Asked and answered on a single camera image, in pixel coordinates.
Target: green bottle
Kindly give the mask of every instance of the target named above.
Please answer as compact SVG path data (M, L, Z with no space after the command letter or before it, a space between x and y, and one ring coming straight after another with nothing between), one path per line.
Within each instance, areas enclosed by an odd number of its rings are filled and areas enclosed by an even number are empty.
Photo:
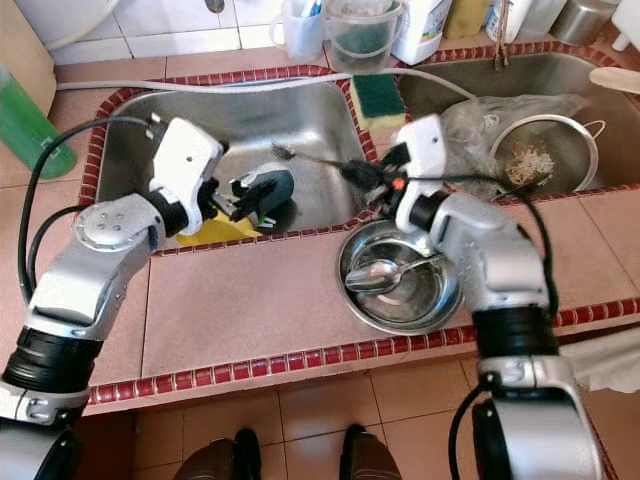
M0 65L0 141L33 170L46 146L58 136L53 125L42 114L31 97L22 89L4 65ZM67 145L56 148L45 163L41 178L56 178L68 173L76 157Z

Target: metal bowl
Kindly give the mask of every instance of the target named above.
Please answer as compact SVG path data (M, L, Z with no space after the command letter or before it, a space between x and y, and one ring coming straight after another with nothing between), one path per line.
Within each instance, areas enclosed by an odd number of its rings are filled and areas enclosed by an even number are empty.
M586 127L593 124L601 124L602 127L592 135ZM506 174L507 165L517 162L522 152L531 150L550 158L553 170L551 177L539 186L532 186L530 193L584 190L598 169L595 139L602 133L604 125L601 120L581 125L563 115L547 114L533 115L515 122L502 132L491 149L490 156L496 161L496 173L507 185L511 184Z
M338 282L349 308L368 325L394 335L435 330L457 310L462 295L453 265L444 257L406 272L396 288L381 295L346 289L347 274L366 262L389 259L404 265L434 253L429 237L405 234L392 222L376 220L355 230L338 261Z

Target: kitchen sink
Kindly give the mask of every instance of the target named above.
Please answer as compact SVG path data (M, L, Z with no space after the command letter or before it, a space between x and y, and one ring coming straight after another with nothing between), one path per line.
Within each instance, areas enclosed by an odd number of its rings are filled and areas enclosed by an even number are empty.
M450 80L477 96L558 95L576 93L591 105L575 118L582 123L605 120L607 128L598 137L598 170L587 190L640 182L640 110L624 93L594 85L589 72L596 68L581 58L561 53L540 53L509 58L501 72L493 58L460 60L425 65L420 70ZM434 83L403 77L402 94L410 113L418 119L442 113L464 97Z
M277 160L273 142L293 148L297 157L364 160L344 95L330 84L268 93L148 93L126 102L114 114L148 118L152 112L164 120L188 119L229 144L214 171L223 195L231 195L231 179ZM111 126L97 201L132 191L147 192L153 176L153 153L152 142L138 130ZM363 196L342 179L338 169L297 158L288 160L287 166L295 178L293 196L269 214L277 224L264 233L343 224L365 207Z

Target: cup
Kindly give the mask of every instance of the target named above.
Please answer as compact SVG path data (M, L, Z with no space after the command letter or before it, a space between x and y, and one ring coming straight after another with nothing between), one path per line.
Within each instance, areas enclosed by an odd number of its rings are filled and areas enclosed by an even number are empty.
M325 14L322 11L312 17L302 17L302 11L310 0L284 0L279 15L271 22L269 36L276 47L287 52L289 58L298 63L318 60L322 54ZM284 43L278 43L274 34L282 23Z

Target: green sponge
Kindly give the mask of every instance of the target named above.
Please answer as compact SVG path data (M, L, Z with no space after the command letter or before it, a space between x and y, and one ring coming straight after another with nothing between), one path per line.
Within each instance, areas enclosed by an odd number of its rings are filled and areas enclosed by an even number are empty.
M405 124L404 103L392 75L354 75L349 93L363 130Z

